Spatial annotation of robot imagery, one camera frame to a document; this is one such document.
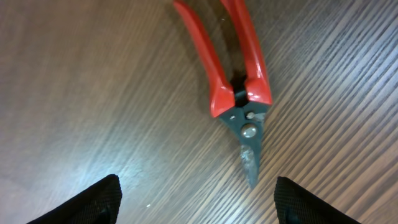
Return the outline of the red handled pliers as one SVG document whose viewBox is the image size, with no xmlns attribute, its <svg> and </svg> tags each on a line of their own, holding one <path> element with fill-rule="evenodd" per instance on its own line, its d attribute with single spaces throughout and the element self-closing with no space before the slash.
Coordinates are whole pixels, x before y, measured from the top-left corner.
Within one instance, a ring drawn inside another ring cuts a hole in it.
<svg viewBox="0 0 398 224">
<path fill-rule="evenodd" d="M 272 105 L 271 87 L 254 26 L 242 0 L 223 0 L 243 52 L 245 76 L 227 80 L 215 48 L 197 14 L 183 1 L 173 5 L 180 14 L 205 68 L 210 86 L 210 113 L 236 135 L 250 188 L 259 178 L 264 120 Z"/>
</svg>

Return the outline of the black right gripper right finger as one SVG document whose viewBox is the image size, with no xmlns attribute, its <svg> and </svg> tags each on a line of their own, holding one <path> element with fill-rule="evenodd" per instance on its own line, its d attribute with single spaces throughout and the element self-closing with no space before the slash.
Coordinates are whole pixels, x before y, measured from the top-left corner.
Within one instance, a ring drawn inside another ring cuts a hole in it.
<svg viewBox="0 0 398 224">
<path fill-rule="evenodd" d="M 287 177 L 277 178 L 274 202 L 280 224 L 360 224 Z"/>
</svg>

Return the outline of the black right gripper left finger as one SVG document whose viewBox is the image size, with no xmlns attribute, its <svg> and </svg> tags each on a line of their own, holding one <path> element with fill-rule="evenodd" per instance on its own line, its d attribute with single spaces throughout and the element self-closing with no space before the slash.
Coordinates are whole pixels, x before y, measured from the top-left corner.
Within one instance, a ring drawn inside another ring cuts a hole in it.
<svg viewBox="0 0 398 224">
<path fill-rule="evenodd" d="M 119 177 L 110 174 L 29 224 L 115 224 L 122 196 Z"/>
</svg>

